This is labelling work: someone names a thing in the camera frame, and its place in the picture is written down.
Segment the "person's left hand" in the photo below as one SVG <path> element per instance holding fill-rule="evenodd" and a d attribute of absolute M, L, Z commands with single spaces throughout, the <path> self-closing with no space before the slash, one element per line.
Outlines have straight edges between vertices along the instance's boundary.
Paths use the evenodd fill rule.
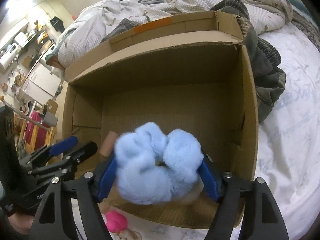
<path fill-rule="evenodd" d="M 22 213 L 14 213 L 8 217 L 8 221 L 15 231 L 26 236 L 29 235 L 34 217 Z"/>

